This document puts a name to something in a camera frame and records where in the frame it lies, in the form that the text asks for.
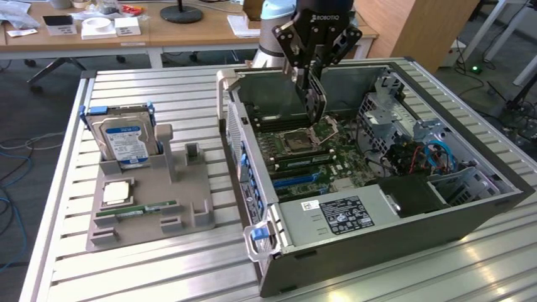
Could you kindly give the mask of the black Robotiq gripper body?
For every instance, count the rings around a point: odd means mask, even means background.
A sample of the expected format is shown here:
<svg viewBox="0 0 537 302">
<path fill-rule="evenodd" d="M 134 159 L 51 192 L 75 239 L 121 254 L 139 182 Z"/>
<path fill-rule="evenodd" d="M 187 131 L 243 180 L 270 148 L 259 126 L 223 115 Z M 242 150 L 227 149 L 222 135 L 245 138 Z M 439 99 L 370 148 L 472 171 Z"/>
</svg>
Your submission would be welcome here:
<svg viewBox="0 0 537 302">
<path fill-rule="evenodd" d="M 295 4 L 293 20 L 307 20 L 311 24 L 309 44 L 322 44 L 330 26 L 345 29 L 350 25 L 353 1 L 297 1 Z"/>
</svg>

